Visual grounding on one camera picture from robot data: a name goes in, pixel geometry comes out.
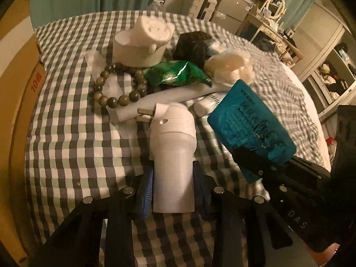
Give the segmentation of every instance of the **vanity table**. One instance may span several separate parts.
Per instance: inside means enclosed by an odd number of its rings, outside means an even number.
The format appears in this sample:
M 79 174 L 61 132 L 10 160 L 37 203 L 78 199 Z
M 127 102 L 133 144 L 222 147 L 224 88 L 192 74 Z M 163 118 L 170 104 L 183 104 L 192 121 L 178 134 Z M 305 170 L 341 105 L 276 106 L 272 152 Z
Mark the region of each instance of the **vanity table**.
M 258 17 L 250 13 L 247 14 L 246 18 L 244 19 L 239 29 L 237 30 L 236 35 L 241 36 L 241 33 L 243 33 L 250 25 L 253 25 L 257 28 L 252 38 L 249 39 L 250 42 L 252 42 L 256 38 L 259 32 L 263 32 L 273 41 L 277 43 L 283 43 L 286 45 L 286 49 L 284 53 L 282 53 L 282 55 L 279 56 L 279 59 L 282 59 L 289 50 L 292 50 L 294 54 L 298 57 L 297 61 L 302 60 L 304 58 L 303 53 L 298 48 L 296 48 L 292 43 L 290 43 L 286 38 L 280 35 L 277 31 L 275 31 L 271 26 L 266 24 L 264 21 L 262 21 L 261 19 L 259 19 Z
M 304 58 L 303 53 L 288 41 L 287 38 L 280 35 L 274 28 L 270 26 L 269 22 L 278 22 L 286 11 L 285 0 L 266 0 L 262 7 L 257 10 L 257 14 L 253 15 L 251 12 L 247 14 L 244 21 L 241 23 L 236 35 L 248 39 L 253 42 L 260 32 L 264 33 L 271 40 L 277 44 L 282 44 L 285 49 L 279 56 L 283 59 L 289 50 L 292 50 L 296 55 L 296 63 Z

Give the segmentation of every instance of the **red object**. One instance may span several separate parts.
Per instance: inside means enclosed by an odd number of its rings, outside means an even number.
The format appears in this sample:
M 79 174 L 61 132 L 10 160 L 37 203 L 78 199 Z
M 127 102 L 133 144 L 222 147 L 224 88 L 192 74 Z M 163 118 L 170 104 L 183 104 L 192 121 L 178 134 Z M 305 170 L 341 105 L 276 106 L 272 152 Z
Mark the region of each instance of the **red object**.
M 335 142 L 335 139 L 334 139 L 333 137 L 329 137 L 329 138 L 327 138 L 325 141 L 326 141 L 326 144 L 327 144 L 327 145 L 330 145 L 330 144 L 332 144 L 333 142 Z

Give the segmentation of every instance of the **printed number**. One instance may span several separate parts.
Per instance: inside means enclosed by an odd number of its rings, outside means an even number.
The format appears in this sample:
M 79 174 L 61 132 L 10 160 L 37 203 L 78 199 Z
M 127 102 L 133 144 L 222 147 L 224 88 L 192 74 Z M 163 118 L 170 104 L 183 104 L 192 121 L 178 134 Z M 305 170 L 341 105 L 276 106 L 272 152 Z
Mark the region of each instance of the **printed number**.
M 31 89 L 33 92 L 36 92 L 37 86 L 38 86 L 38 82 L 40 82 L 42 76 L 40 73 L 36 74 L 36 79 L 32 81 L 32 85 L 31 85 Z
M 37 73 L 37 75 L 36 75 L 37 82 L 40 82 L 41 78 L 42 78 L 41 74 Z

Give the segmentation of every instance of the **white plastic container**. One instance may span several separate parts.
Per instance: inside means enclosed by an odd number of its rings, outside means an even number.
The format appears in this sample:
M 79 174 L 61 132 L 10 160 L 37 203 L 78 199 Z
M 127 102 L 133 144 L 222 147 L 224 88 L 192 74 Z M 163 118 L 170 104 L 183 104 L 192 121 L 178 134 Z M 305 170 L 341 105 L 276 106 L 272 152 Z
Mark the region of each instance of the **white plastic container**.
M 223 100 L 227 92 L 221 91 L 208 95 L 207 97 L 199 100 L 193 105 L 193 109 L 198 117 L 203 117 L 212 113 L 212 111 Z
M 113 39 L 113 62 L 128 67 L 151 67 L 162 61 L 167 44 L 158 48 L 134 47 L 124 44 L 125 31 L 116 33 Z
M 154 207 L 157 213 L 194 212 L 194 117 L 180 103 L 156 105 L 150 125 L 154 155 Z

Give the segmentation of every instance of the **white vanity mirror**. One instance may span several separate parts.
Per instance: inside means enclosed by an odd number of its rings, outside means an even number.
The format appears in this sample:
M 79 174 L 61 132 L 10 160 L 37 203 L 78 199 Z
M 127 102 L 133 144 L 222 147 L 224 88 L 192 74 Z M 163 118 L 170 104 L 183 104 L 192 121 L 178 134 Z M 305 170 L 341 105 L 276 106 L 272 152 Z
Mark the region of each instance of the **white vanity mirror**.
M 281 15 L 285 12 L 285 0 L 266 0 L 264 5 L 262 6 L 263 8 L 268 9 L 271 11 L 271 15 L 269 16 L 269 19 L 275 20 L 281 17 Z

